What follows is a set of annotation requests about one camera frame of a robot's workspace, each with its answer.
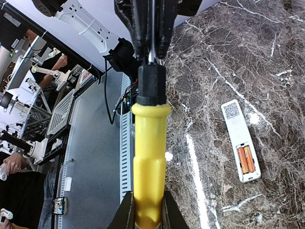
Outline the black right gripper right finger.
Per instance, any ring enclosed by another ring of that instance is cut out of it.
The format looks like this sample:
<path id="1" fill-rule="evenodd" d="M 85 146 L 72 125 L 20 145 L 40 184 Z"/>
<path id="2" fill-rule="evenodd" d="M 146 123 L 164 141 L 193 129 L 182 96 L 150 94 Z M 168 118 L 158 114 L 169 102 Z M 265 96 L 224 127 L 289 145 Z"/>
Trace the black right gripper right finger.
<path id="1" fill-rule="evenodd" d="M 189 229 L 170 191 L 164 192 L 162 229 Z"/>

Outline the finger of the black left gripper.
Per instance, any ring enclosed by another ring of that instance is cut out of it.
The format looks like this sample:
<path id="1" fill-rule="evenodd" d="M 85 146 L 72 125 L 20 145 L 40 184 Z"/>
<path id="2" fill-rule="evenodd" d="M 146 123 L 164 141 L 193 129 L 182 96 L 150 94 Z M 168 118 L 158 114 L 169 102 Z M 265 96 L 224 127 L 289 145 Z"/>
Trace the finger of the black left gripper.
<path id="1" fill-rule="evenodd" d="M 156 51 L 158 59 L 164 59 L 167 54 L 177 12 L 177 0 L 156 1 Z"/>
<path id="2" fill-rule="evenodd" d="M 115 0 L 116 15 L 125 25 L 131 36 L 134 52 L 138 59 L 147 59 L 147 0 Z"/>

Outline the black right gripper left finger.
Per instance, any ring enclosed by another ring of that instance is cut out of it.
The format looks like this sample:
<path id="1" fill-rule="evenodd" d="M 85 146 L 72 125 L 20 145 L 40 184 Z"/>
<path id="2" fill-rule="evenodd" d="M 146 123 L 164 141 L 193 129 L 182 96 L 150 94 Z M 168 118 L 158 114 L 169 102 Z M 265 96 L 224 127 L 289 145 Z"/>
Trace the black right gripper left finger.
<path id="1" fill-rule="evenodd" d="M 135 229 L 135 201 L 132 191 L 124 196 L 108 229 Z"/>

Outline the yellow handled screwdriver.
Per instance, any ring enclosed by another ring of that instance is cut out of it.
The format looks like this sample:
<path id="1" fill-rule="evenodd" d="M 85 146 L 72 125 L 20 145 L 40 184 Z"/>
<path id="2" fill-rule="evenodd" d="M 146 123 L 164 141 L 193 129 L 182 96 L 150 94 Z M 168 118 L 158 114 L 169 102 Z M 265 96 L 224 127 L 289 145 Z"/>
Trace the yellow handled screwdriver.
<path id="1" fill-rule="evenodd" d="M 135 225 L 140 229 L 156 229 L 162 221 L 166 119 L 171 111 L 166 104 L 166 69 L 157 63 L 157 1 L 149 1 L 148 7 L 148 64 L 139 68 L 139 95 L 132 106 L 135 115 L 133 195 Z"/>

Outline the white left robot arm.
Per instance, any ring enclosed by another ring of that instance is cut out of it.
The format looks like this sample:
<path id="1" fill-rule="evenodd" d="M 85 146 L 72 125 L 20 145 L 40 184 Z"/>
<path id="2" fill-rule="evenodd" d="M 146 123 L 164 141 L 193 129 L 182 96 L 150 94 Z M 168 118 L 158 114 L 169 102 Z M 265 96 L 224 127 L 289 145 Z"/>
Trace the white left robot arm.
<path id="1" fill-rule="evenodd" d="M 77 0 L 35 0 L 35 8 L 47 17 L 55 17 L 72 26 L 84 36 L 99 53 L 106 53 L 111 45 L 111 31 L 93 17 Z M 165 57 L 174 21 L 178 13 L 177 0 L 116 0 L 116 15 L 128 29 L 135 54 L 147 58 L 140 67 L 142 79 L 165 78 L 165 68 L 157 59 Z"/>

